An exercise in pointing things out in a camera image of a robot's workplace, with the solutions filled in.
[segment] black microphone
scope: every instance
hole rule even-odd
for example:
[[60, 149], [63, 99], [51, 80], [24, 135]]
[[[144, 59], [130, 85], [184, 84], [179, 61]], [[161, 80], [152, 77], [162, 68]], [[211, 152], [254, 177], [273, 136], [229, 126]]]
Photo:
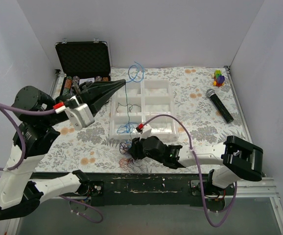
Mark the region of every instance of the black microphone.
[[219, 97], [216, 95], [214, 89], [207, 90], [206, 96], [211, 99], [211, 101], [216, 106], [216, 108], [221, 113], [221, 115], [224, 117], [227, 123], [234, 121], [234, 118], [229, 113], [229, 111], [225, 108], [224, 104], [221, 102]]

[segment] tabletop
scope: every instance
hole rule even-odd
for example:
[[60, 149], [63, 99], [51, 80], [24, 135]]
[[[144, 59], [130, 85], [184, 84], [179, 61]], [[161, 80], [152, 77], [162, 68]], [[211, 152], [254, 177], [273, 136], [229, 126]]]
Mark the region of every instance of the tabletop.
[[[225, 85], [213, 87], [211, 74], [221, 70]], [[111, 69], [111, 79], [126, 79], [128, 69]], [[60, 93], [63, 77], [59, 78], [55, 95]], [[226, 140], [235, 135], [246, 140], [241, 113], [238, 110], [231, 82], [223, 68], [164, 68], [145, 69], [146, 80], [167, 79], [173, 88], [176, 117], [188, 129], [193, 146], [207, 146]], [[210, 88], [217, 95], [234, 118], [227, 124], [213, 103], [206, 97]], [[119, 140], [109, 138], [111, 102], [104, 105], [95, 116], [95, 123], [81, 131], [75, 131], [70, 121], [54, 126], [61, 135], [53, 143], [49, 152], [36, 168], [37, 172], [83, 172], [108, 173], [197, 173], [197, 167], [169, 169], [152, 159], [128, 161], [120, 154]], [[178, 126], [179, 138], [166, 144], [188, 145], [188, 137]], [[202, 165], [202, 173], [218, 168], [215, 165]]]

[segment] white wall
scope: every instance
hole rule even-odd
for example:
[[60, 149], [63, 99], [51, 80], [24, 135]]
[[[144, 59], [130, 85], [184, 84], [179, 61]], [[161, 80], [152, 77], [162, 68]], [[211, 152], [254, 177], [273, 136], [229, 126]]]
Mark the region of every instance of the white wall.
[[[0, 102], [11, 105], [19, 89], [50, 91], [54, 70], [16, 0], [0, 0]], [[14, 128], [0, 113], [0, 166], [10, 155]], [[5, 223], [0, 222], [0, 235]]]
[[233, 81], [264, 170], [283, 207], [283, 0], [265, 0], [232, 63]]
[[54, 44], [109, 43], [113, 66], [230, 65], [263, 0], [18, 0], [56, 68]]

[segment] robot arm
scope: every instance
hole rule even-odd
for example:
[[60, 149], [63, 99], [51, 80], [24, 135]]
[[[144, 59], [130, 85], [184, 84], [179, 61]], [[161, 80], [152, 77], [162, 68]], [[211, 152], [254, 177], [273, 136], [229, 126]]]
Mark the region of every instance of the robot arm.
[[[128, 153], [133, 159], [150, 157], [163, 165], [172, 168], [183, 168], [196, 165], [196, 160], [188, 146], [166, 145], [156, 136], [151, 136], [149, 124], [137, 128], [140, 138], [134, 138]], [[240, 179], [260, 181], [262, 179], [263, 150], [235, 136], [228, 136], [224, 143], [195, 148], [201, 165], [222, 165], [220, 169], [211, 170], [204, 187], [223, 190]]]
[[[30, 111], [53, 108], [55, 113], [39, 117], [15, 113], [22, 121], [19, 128], [25, 139], [26, 152], [22, 164], [14, 170], [8, 170], [22, 155], [21, 142], [18, 134], [15, 134], [10, 158], [0, 177], [0, 220], [26, 216], [50, 198], [68, 192], [84, 194], [92, 187], [91, 181], [80, 170], [42, 182], [29, 179], [60, 135], [53, 125], [68, 119], [75, 130], [91, 125], [101, 107], [124, 85], [125, 80], [86, 82], [80, 87], [73, 87], [75, 94], [60, 96], [56, 100], [32, 86], [18, 92], [13, 107]], [[94, 187], [91, 192], [97, 193]]]

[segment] black case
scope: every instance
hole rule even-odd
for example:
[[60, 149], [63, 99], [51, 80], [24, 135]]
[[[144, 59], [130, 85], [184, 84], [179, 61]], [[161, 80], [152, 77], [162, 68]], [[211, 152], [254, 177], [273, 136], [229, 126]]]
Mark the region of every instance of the black case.
[[90, 77], [108, 77], [110, 81], [110, 59], [106, 42], [67, 42], [56, 43], [55, 49], [67, 76], [80, 79]]

